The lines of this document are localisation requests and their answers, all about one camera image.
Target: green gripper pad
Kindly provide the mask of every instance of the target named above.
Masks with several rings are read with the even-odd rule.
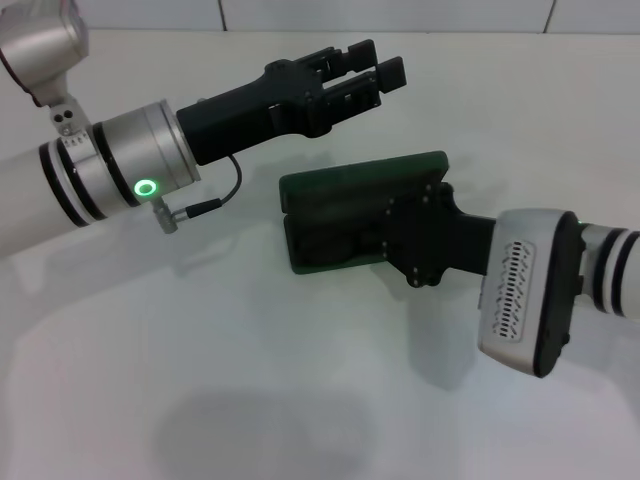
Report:
[[[376,219],[389,200],[440,183],[448,168],[444,152],[431,152],[282,177],[291,268],[303,275],[384,261]]]

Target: ventilation slot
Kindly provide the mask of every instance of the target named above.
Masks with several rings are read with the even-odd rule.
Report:
[[[516,240],[506,245],[504,253],[493,334],[504,341],[519,342],[527,307],[534,246],[524,240]]]

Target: black bracket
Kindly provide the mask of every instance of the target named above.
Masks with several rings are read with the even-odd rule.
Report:
[[[362,72],[327,89],[324,83]],[[402,58],[378,64],[371,40],[346,53],[327,48],[299,60],[278,60],[243,87],[176,114],[196,162],[206,165],[286,134],[316,138],[333,125],[380,106],[380,93],[407,83]]]
[[[415,288],[436,286],[448,268],[486,275],[495,220],[463,213],[448,183],[391,198],[382,221],[383,257]]]

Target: white wall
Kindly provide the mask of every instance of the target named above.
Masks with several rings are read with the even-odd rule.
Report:
[[[640,33],[639,0],[558,0],[550,33]]]
[[[0,6],[14,0],[0,0]],[[76,0],[94,28],[223,30],[218,0]],[[640,0],[221,0],[232,31],[640,33]]]

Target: black ring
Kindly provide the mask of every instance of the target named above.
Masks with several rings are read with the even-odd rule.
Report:
[[[64,167],[65,171],[67,172],[69,181],[71,182],[71,185],[73,185],[73,188],[78,194],[78,198],[82,202],[82,205],[84,205],[84,208],[96,220],[104,220],[105,218],[107,218],[98,209],[93,199],[89,196],[89,192],[87,192],[87,189],[85,188],[84,183],[82,183],[82,180],[80,179],[80,175],[78,175],[78,170],[76,169],[75,165],[71,161],[69,152],[67,152],[67,149],[62,143],[61,138],[59,138],[58,141],[56,142],[56,146],[58,148],[58,155],[60,156],[60,162],[62,163],[62,166]]]
[[[127,181],[124,179],[122,172],[118,168],[118,163],[115,158],[113,158],[113,153],[111,153],[111,149],[109,148],[109,142],[107,142],[107,137],[104,134],[102,122],[96,123],[93,126],[93,138],[96,141],[96,146],[98,147],[100,155],[102,155],[104,163],[107,164],[107,170],[109,170],[111,178],[113,178],[113,183],[116,184],[116,187],[118,188],[120,195],[122,195],[122,198],[124,198],[124,201],[127,202],[130,207],[140,206],[140,202],[138,202],[138,199],[133,195],[133,193],[131,193],[129,185],[127,185]]]
[[[640,237],[639,232],[633,232],[629,234],[624,241],[620,254],[618,255],[618,261],[616,262],[616,268],[613,271],[613,284],[611,285],[611,305],[613,306],[613,313],[620,317],[624,317],[622,311],[622,278],[624,277],[624,270],[627,268],[627,260],[629,260],[629,254],[636,240]]]
[[[616,243],[616,240],[622,232],[624,232],[623,228],[615,228],[609,232],[602,244],[600,255],[598,256],[593,271],[593,304],[603,313],[610,313],[604,308],[604,272],[607,269],[607,260],[609,260],[609,254],[611,253],[613,244]]]
[[[60,185],[60,179],[56,175],[56,171],[51,164],[51,155],[49,155],[49,144],[45,143],[40,146],[40,163],[42,163],[42,171],[44,172],[44,176],[47,177],[47,181],[49,182],[49,186],[51,187],[51,191],[55,195],[58,203],[64,210],[64,213],[67,214],[69,220],[71,220],[76,227],[86,227],[89,225],[85,222],[80,214],[73,208],[73,204],[67,197],[67,194],[64,192],[64,188]]]

